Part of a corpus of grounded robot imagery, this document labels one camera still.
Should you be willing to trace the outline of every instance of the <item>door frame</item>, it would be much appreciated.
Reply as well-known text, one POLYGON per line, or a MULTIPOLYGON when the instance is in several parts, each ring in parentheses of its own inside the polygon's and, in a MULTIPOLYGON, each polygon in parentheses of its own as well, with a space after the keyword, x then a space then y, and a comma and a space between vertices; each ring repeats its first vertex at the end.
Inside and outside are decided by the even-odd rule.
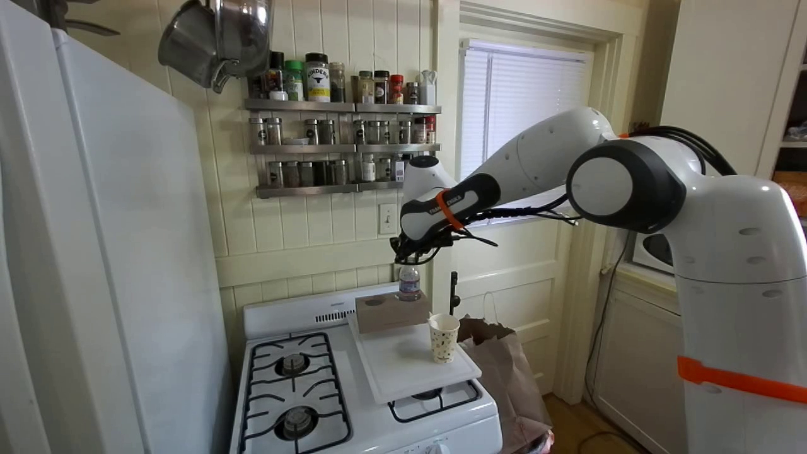
MULTIPOLYGON (((488 22, 494 28, 523 28, 565 39, 586 39, 595 47, 591 105, 600 109, 615 130, 628 130, 633 88, 642 58, 643 22, 649 0, 434 0, 436 47, 434 67, 440 71, 440 95, 445 120, 440 140, 442 160, 457 177, 460 169, 460 82, 461 82, 461 22, 488 22)), ((595 307, 600 299, 606 260, 614 257, 614 232, 582 222, 567 235, 570 254, 565 271, 565 294, 561 322, 561 349, 555 365, 555 392, 565 400, 581 400, 586 391, 586 357, 592 337, 595 307)), ((434 260, 432 299, 436 310, 449 299, 447 275, 451 251, 434 260)))

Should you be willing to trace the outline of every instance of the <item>orange stripe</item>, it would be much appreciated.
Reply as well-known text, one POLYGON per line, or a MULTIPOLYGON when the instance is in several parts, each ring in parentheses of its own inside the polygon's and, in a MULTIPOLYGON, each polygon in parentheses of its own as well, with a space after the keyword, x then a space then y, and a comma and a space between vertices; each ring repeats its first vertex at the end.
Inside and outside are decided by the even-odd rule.
POLYGON ((449 209, 445 191, 436 191, 434 196, 436 207, 445 211, 447 222, 451 225, 455 232, 464 230, 464 225, 455 217, 455 211, 449 209))
POLYGON ((746 376, 736 371, 724 371, 724 367, 710 367, 701 360, 679 354, 679 376, 691 382, 716 382, 724 387, 736 387, 745 392, 758 392, 768 397, 782 397, 782 400, 795 400, 795 404, 807 404, 807 387, 784 382, 784 380, 773 380, 763 376, 746 376))

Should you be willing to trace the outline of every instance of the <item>beadboard wall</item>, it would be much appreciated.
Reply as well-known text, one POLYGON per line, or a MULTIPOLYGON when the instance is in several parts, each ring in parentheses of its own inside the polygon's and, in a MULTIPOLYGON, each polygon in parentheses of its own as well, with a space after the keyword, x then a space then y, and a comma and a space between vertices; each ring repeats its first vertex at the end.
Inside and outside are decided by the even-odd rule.
MULTIPOLYGON (((302 291, 387 283, 389 236, 378 203, 398 191, 306 199, 254 199, 248 151, 244 80, 224 93, 196 88, 157 62, 162 29, 181 0, 72 1, 72 16, 103 22, 120 37, 74 35, 195 109, 215 232, 222 304, 232 352, 239 349, 239 307, 302 291)), ((328 52, 349 71, 389 67, 415 76, 434 67, 432 0, 276 0, 272 47, 287 58, 328 52)))

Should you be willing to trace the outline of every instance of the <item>metal pot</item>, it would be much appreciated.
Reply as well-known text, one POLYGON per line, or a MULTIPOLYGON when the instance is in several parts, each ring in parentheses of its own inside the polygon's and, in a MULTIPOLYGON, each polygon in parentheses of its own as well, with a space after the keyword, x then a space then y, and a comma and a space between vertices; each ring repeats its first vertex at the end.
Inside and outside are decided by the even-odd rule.
POLYGON ((272 0, 213 0, 215 46, 232 61, 228 73, 248 76, 270 51, 272 0))
POLYGON ((185 1, 159 39, 159 62, 219 93, 232 61, 217 52, 213 9, 196 0, 185 1))

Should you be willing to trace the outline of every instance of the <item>white refrigerator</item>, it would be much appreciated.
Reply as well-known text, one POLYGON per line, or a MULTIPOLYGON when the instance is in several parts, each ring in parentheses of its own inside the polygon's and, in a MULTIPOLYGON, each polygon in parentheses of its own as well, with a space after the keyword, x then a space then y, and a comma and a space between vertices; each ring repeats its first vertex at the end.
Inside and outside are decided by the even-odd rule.
POLYGON ((0 450, 222 450, 193 111, 0 0, 0 174, 0 450))

